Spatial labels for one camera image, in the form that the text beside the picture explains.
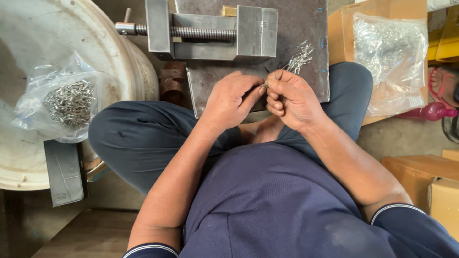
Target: man's left hand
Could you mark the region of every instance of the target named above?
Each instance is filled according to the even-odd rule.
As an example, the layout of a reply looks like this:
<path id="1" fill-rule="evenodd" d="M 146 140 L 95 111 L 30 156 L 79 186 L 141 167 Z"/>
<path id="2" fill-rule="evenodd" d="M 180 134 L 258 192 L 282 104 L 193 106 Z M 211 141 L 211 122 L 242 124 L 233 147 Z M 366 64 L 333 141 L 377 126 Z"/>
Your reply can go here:
<path id="1" fill-rule="evenodd" d="M 263 78 L 242 75 L 241 71 L 228 74 L 213 87 L 199 121 L 218 133 L 239 125 L 266 89 L 258 86 L 244 100 L 242 96 L 253 86 L 263 83 Z"/>

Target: man's right hand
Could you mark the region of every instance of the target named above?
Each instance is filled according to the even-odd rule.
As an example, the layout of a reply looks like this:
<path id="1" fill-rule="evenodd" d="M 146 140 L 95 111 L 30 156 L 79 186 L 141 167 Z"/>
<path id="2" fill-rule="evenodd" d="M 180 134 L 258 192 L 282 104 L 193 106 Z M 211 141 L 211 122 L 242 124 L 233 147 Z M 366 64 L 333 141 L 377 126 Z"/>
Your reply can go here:
<path id="1" fill-rule="evenodd" d="M 306 134 L 327 119 L 313 89 L 303 78 L 277 70 L 268 75 L 266 82 L 266 108 L 291 129 Z"/>

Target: plastic bag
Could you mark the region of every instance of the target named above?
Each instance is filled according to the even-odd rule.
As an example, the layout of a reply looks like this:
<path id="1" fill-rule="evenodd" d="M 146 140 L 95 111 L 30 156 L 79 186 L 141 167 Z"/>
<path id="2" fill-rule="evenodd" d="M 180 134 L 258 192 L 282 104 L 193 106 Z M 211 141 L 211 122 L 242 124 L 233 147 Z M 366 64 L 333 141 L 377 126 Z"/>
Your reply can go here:
<path id="1" fill-rule="evenodd" d="M 12 124 L 63 143 L 81 142 L 88 138 L 89 122 L 101 109 L 105 80 L 104 73 L 76 52 L 56 64 L 37 66 L 16 104 Z"/>
<path id="2" fill-rule="evenodd" d="M 373 75 L 366 116 L 386 116 L 424 107 L 425 19 L 387 19 L 354 14 L 354 61 Z"/>

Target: hand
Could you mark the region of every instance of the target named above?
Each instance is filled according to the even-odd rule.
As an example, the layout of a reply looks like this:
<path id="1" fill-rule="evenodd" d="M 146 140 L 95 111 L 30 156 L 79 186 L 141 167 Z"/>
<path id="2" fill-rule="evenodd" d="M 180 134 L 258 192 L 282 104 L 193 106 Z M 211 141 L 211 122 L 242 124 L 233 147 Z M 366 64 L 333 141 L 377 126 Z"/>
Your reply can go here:
<path id="1" fill-rule="evenodd" d="M 266 78 L 268 97 L 266 108 L 291 129 L 307 132 L 323 121 L 325 115 L 313 89 L 301 77 L 277 70 Z"/>
<path id="2" fill-rule="evenodd" d="M 244 100 L 242 96 L 254 85 L 263 83 L 263 78 L 242 75 L 240 71 L 228 74 L 213 87 L 206 109 L 199 121 L 218 133 L 239 125 L 265 93 L 266 88 L 262 86 L 254 88 Z"/>

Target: pink bottle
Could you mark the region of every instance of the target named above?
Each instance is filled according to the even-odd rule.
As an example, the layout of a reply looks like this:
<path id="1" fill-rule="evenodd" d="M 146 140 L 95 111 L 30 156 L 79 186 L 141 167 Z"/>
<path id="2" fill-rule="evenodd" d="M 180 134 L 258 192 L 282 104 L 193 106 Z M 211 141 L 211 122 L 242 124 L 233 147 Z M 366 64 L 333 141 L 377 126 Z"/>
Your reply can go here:
<path id="1" fill-rule="evenodd" d="M 457 109 L 446 109 L 441 102 L 432 102 L 423 108 L 416 108 L 403 114 L 396 115 L 398 118 L 424 118 L 430 121 L 437 121 L 442 117 L 457 116 Z"/>

